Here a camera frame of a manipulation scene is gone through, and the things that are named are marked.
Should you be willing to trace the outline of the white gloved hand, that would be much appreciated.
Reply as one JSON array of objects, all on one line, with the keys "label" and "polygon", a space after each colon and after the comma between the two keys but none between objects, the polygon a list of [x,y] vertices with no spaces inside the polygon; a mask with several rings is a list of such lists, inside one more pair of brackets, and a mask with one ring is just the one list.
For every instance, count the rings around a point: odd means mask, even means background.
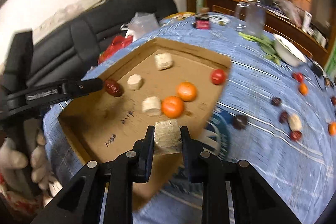
[{"label": "white gloved hand", "polygon": [[32,171],[29,178],[33,185],[38,187],[38,193],[43,193],[43,202],[48,204],[61,190],[62,185],[51,171],[45,151],[46,139],[40,131],[36,138],[37,146],[28,158],[15,149],[15,144],[10,138],[5,138],[1,147],[1,174],[5,179],[5,196],[13,194],[16,198],[31,201],[33,194],[25,183],[25,177],[19,173],[30,166]]}]

